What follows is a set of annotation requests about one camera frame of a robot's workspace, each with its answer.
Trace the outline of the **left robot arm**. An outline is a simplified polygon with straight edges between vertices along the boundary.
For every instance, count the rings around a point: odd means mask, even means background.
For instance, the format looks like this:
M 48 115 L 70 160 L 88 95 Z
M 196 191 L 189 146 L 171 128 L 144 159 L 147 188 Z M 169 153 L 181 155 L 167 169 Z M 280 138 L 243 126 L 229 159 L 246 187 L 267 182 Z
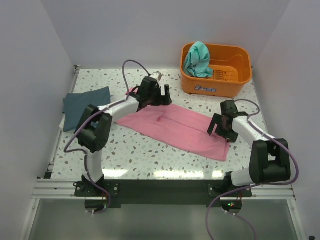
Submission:
M 102 150 L 107 145 L 112 124 L 141 111 L 147 106 L 169 106 L 172 103 L 170 87 L 146 76 L 139 86 L 125 94 L 125 98 L 105 106 L 88 105 L 78 123 L 75 136 L 85 151 L 82 181 L 86 191 L 99 196 L 104 190 Z

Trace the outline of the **pink t-shirt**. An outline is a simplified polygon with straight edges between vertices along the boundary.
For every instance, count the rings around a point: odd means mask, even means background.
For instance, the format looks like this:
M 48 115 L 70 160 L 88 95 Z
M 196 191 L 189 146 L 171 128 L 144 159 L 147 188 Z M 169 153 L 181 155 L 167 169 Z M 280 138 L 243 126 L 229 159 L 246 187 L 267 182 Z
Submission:
M 149 105 L 116 123 L 180 150 L 224 162 L 230 144 L 215 133 L 207 133 L 211 120 L 206 115 L 172 103 L 168 106 Z

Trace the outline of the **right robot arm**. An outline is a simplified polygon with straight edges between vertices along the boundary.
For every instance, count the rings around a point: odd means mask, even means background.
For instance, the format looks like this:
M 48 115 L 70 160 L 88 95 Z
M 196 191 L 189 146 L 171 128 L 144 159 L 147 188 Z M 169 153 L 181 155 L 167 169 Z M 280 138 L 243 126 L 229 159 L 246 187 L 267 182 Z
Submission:
M 221 102 L 220 110 L 221 114 L 213 115 L 207 133 L 228 143 L 235 143 L 240 136 L 251 147 L 249 167 L 227 172 L 220 189 L 233 197 L 244 186 L 288 181 L 291 178 L 288 142 L 264 133 L 251 121 L 250 114 L 238 110 L 234 100 Z

